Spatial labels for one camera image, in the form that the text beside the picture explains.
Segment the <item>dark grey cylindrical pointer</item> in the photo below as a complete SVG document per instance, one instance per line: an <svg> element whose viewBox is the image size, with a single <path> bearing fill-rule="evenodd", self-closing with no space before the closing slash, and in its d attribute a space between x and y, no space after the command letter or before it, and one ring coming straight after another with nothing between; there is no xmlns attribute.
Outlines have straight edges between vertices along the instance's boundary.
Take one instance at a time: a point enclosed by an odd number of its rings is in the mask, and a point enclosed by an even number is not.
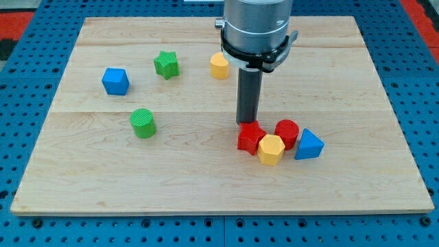
<svg viewBox="0 0 439 247"><path fill-rule="evenodd" d="M237 124L249 124L257 120L262 82L261 71L238 70Z"/></svg>

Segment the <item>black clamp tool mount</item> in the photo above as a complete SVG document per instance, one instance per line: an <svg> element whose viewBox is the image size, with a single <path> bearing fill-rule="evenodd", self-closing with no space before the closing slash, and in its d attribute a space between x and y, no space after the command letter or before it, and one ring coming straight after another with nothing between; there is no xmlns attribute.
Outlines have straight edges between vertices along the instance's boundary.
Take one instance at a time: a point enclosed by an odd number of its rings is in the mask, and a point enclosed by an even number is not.
<svg viewBox="0 0 439 247"><path fill-rule="evenodd" d="M247 53L232 47L225 38L224 30L221 30L221 50L229 61L239 69L250 72L262 71L271 73L280 66L288 57L292 43L298 38L298 31L294 30L276 49L265 53Z"/></svg>

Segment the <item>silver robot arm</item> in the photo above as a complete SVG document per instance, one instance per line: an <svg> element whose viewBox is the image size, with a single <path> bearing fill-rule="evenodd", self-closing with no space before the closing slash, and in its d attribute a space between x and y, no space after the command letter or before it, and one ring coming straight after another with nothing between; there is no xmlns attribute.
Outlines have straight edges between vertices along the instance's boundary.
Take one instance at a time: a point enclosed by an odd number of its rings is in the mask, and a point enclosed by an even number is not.
<svg viewBox="0 0 439 247"><path fill-rule="evenodd" d="M238 68L237 124L257 120L264 73L288 57L298 32L288 33L292 0L227 0L215 20L225 59Z"/></svg>

